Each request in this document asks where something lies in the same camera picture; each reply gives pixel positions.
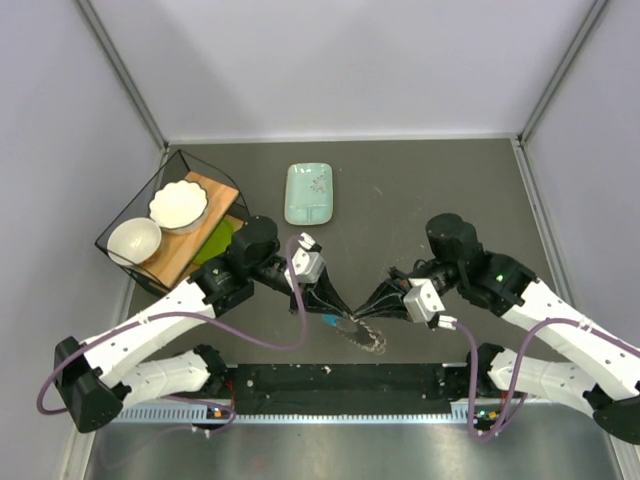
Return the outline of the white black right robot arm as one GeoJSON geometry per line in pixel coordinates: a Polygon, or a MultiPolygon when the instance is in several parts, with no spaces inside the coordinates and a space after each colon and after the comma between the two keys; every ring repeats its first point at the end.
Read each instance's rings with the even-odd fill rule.
{"type": "Polygon", "coordinates": [[[471,395],[502,390],[551,400],[579,411],[609,435],[639,442],[639,350],[603,330],[561,299],[531,269],[487,251],[473,225],[444,213],[425,227],[433,254],[405,274],[391,269],[357,319],[387,317],[430,329],[463,330],[445,312],[450,290],[527,335],[518,351],[473,345],[466,380],[471,395]]]}

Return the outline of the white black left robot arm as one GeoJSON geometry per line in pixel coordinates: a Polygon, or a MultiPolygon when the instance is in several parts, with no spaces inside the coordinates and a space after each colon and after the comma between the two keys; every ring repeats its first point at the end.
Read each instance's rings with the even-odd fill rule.
{"type": "Polygon", "coordinates": [[[333,287],[320,245],[308,234],[286,244],[276,223],[254,216],[233,233],[226,250],[206,261],[171,291],[120,326],[79,341],[68,337],[54,349],[53,386],[80,433],[94,432],[138,403],[226,387],[225,364],[212,347],[197,346],[173,358],[151,355],[204,324],[236,336],[221,317],[249,300],[256,284],[286,295],[303,321],[309,314],[348,316],[333,287]]]}

